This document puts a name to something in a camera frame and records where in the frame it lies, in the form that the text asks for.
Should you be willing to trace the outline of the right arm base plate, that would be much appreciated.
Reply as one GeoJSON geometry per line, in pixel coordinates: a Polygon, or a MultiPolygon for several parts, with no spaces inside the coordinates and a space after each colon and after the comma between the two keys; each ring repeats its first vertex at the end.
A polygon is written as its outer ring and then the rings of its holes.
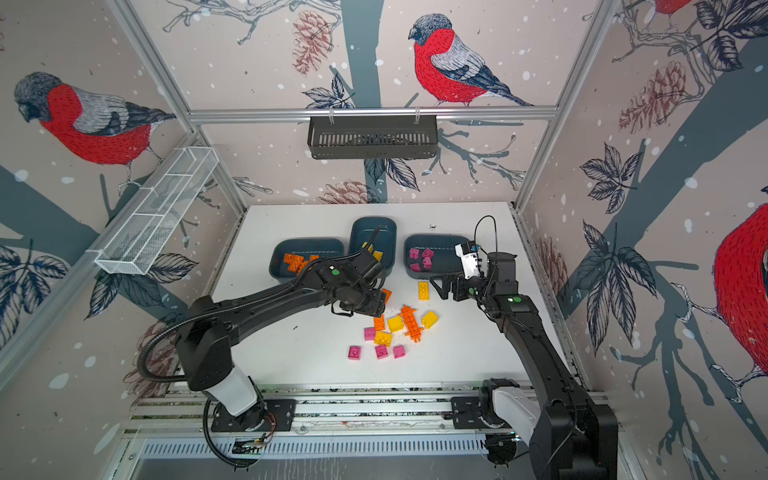
{"type": "Polygon", "coordinates": [[[457,430],[511,429],[511,426],[493,413],[479,397],[452,397],[450,410],[444,415],[444,419],[450,421],[457,430]]]}

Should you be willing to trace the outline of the orange fence lego piece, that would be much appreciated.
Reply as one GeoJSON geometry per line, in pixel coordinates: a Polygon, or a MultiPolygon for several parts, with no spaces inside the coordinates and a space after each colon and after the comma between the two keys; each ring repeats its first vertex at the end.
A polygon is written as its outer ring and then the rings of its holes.
{"type": "Polygon", "coordinates": [[[408,305],[404,305],[400,310],[400,317],[406,328],[405,336],[414,343],[419,343],[422,339],[423,328],[415,318],[415,310],[408,305]]]}

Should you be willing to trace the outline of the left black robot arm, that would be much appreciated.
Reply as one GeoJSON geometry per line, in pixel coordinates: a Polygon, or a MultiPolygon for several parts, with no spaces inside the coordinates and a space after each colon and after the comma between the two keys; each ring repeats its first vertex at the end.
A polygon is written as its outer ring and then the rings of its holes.
{"type": "Polygon", "coordinates": [[[206,397],[203,413],[217,405],[225,410],[236,431],[253,431],[277,421],[250,376],[236,365],[232,350],[251,335],[295,314],[330,308],[332,314],[379,317],[384,313],[383,266],[375,257],[371,233],[358,252],[321,257],[302,267],[293,280],[248,296],[214,302],[197,300],[198,313],[167,328],[140,351],[137,370],[142,378],[159,384],[185,382],[206,397]],[[149,357],[159,343],[170,340],[183,370],[163,376],[152,371],[149,357]]]}

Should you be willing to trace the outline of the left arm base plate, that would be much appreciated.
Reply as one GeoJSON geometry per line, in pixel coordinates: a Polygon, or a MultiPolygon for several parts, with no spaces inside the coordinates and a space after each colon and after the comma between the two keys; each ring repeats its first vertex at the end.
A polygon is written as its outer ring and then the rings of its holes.
{"type": "Polygon", "coordinates": [[[296,406],[297,402],[293,399],[267,399],[239,416],[216,406],[211,414],[211,430],[215,433],[288,432],[296,406]]]}

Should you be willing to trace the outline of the yellow long lego brick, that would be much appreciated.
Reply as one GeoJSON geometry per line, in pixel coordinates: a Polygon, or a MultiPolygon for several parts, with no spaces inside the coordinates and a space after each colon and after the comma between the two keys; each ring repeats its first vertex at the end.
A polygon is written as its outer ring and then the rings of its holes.
{"type": "Polygon", "coordinates": [[[418,299],[420,301],[430,300],[430,284],[427,281],[418,282],[418,299]]]}

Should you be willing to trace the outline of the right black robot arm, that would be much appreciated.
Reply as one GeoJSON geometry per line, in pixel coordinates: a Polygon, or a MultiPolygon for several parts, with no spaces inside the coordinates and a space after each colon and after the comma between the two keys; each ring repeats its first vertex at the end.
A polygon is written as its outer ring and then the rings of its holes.
{"type": "Polygon", "coordinates": [[[510,442],[522,441],[539,479],[615,479],[618,421],[610,406],[596,403],[577,382],[551,343],[533,300],[519,293],[516,257],[488,256],[488,271],[475,254],[466,271],[431,278],[443,299],[471,299],[520,357],[535,396],[508,379],[488,379],[476,397],[454,397],[447,419],[457,429],[488,427],[491,462],[511,459],[510,442]]]}

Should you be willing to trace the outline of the pink lego pair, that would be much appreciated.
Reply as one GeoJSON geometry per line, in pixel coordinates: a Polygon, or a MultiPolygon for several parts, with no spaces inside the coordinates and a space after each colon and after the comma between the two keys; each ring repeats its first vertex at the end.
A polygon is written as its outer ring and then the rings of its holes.
{"type": "Polygon", "coordinates": [[[348,350],[348,359],[349,360],[360,360],[361,359],[361,353],[362,348],[357,345],[352,345],[349,347],[348,350]]]}

